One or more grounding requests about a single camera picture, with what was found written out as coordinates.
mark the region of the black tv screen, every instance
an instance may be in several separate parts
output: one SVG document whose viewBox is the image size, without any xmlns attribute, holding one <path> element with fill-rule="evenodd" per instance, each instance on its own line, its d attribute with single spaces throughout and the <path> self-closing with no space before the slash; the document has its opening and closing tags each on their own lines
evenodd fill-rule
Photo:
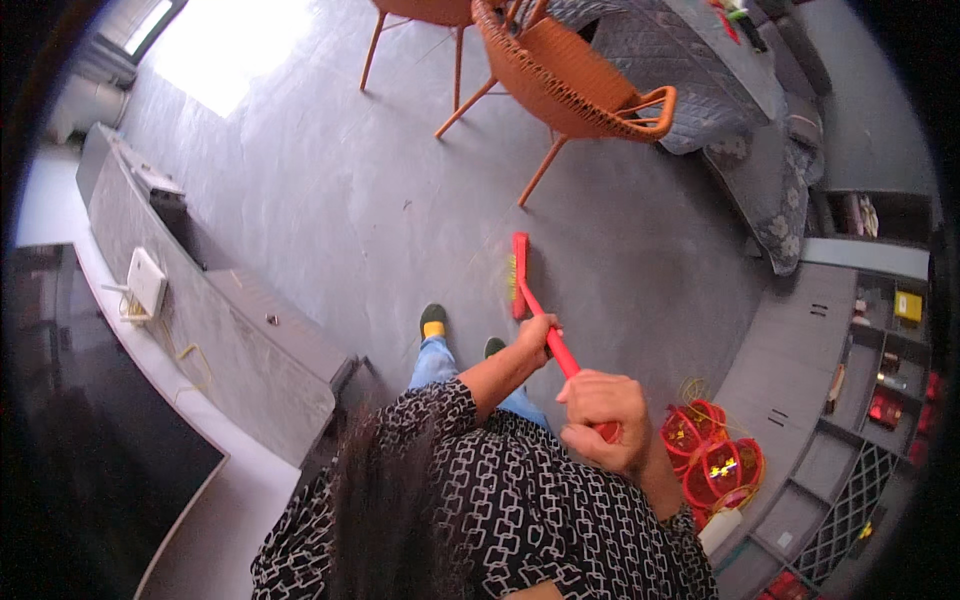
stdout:
<svg viewBox="0 0 960 600">
<path fill-rule="evenodd" d="M 71 245 L 17 249 L 5 267 L 5 593 L 133 598 L 225 455 L 124 350 Z"/>
</svg>

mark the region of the table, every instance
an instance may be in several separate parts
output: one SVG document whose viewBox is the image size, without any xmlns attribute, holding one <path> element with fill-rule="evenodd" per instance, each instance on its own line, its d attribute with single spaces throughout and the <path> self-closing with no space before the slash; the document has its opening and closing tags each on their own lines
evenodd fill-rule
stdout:
<svg viewBox="0 0 960 600">
<path fill-rule="evenodd" d="M 573 30 L 599 19 L 593 48 L 639 90 L 677 88 L 670 133 L 675 155 L 731 133 L 754 130 L 786 113 L 773 51 L 735 43 L 707 0 L 553 0 L 548 11 Z"/>
</svg>

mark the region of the wall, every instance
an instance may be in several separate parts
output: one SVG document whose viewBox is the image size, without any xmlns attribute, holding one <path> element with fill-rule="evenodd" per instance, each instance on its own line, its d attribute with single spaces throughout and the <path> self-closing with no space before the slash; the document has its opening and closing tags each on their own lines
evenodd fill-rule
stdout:
<svg viewBox="0 0 960 600">
<path fill-rule="evenodd" d="M 920 120 L 893 63 L 860 18 L 844 0 L 814 0 L 796 13 L 833 81 L 823 104 L 827 188 L 935 197 Z"/>
<path fill-rule="evenodd" d="M 72 242 L 117 337 L 155 387 L 173 399 L 191 383 L 149 333 L 119 322 L 111 309 L 118 294 L 100 287 L 113 280 L 74 179 L 79 164 L 76 150 L 40 148 L 24 189 L 16 245 Z M 180 393 L 176 408 L 230 459 L 187 514 L 143 597 L 249 598 L 250 563 L 283 512 L 300 471 L 245 434 L 200 392 Z"/>
</svg>

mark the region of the orange chair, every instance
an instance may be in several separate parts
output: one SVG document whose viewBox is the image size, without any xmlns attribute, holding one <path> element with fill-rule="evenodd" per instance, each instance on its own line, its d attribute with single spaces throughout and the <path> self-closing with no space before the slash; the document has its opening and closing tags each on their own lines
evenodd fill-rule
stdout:
<svg viewBox="0 0 960 600">
<path fill-rule="evenodd" d="M 524 0 L 515 0 L 505 21 L 492 0 L 472 0 L 473 22 L 487 48 L 491 77 L 434 133 L 439 138 L 497 82 L 503 84 L 524 108 L 560 134 L 523 190 L 520 206 L 568 139 L 656 142 L 670 131 L 677 101 L 677 90 L 671 86 L 641 94 L 580 36 L 546 14 L 548 0 L 534 1 L 529 17 L 514 34 L 511 28 Z M 657 105 L 660 110 L 653 116 L 635 114 L 644 110 L 649 115 Z"/>
<path fill-rule="evenodd" d="M 360 78 L 360 89 L 367 86 L 367 75 L 370 74 L 370 65 L 373 62 L 373 51 L 376 50 L 376 41 L 383 31 L 383 21 L 387 14 L 396 14 L 416 21 L 443 25 L 456 28 L 457 58 L 453 67 L 453 109 L 460 107 L 460 63 L 464 54 L 464 29 L 473 24 L 470 16 L 469 0 L 372 0 L 380 10 L 380 17 L 376 20 L 376 29 L 373 30 L 373 40 L 370 42 L 370 52 L 367 54 L 367 64 L 363 67 L 363 77 Z"/>
</svg>

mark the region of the floral blanket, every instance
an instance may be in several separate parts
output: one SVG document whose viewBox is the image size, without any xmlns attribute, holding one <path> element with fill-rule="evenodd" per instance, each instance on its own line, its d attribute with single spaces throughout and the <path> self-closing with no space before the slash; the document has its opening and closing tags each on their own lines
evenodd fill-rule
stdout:
<svg viewBox="0 0 960 600">
<path fill-rule="evenodd" d="M 804 239 L 807 188 L 824 174 L 823 152 L 775 123 L 709 144 L 704 156 L 767 251 L 774 273 L 792 274 Z"/>
</svg>

